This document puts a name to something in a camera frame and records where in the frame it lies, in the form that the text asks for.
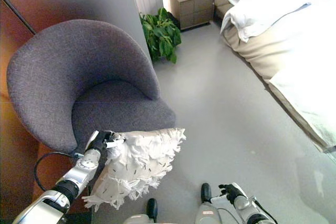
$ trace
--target gray armchair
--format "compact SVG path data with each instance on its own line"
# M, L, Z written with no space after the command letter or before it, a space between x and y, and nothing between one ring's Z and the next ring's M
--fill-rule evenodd
M150 60L114 25L71 20L51 26L12 57L10 98L23 125L47 146L82 152L94 130L173 127Z

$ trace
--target white pillow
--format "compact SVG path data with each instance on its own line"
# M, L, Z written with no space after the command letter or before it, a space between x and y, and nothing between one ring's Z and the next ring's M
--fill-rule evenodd
M179 144L186 139L183 133L180 128L116 133L125 141L108 149L105 168L91 195L83 197L85 206L94 206L97 211L106 202L118 210L124 197L136 200L148 193L149 186L157 188L161 178L172 169L170 163L180 151Z

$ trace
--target power cord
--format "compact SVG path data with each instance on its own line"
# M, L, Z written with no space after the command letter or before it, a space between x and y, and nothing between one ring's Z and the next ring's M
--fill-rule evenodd
M40 157L38 159L38 161L35 163L35 166L34 166L34 179L37 183L37 185L39 186L39 188L41 188L42 191L46 191L47 189L41 184L40 180L38 179L38 176L37 176L37 166L38 164L46 157L50 156L50 155L54 155L54 154L58 154L58 155L63 155L63 156L67 156L67 157L71 157L71 158L75 158L75 156L71 156L69 154L66 154L66 153L63 153L63 152L50 152L50 153L46 153L44 154L42 157Z
M227 210L226 208L218 208L218 210L225 210L225 211L227 211L227 212L231 215L231 217L234 218L234 220L235 220L238 224L240 224L240 223L238 222L238 220L233 216L233 214L231 214L231 212L230 212L229 210Z

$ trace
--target chair backrest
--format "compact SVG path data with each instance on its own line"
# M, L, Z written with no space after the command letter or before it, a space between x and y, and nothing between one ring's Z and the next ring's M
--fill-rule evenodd
M159 83L140 46L114 25L71 20L51 26L24 44L7 69L9 96L28 131L49 147L77 147L72 106L87 89L107 80L123 80L150 99Z

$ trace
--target green leaves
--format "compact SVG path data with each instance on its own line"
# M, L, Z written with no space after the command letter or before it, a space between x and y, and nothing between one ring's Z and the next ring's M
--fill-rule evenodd
M152 61L165 57L176 63L175 47L181 43L181 34L169 19L166 9L160 8L156 16L140 14L140 21Z

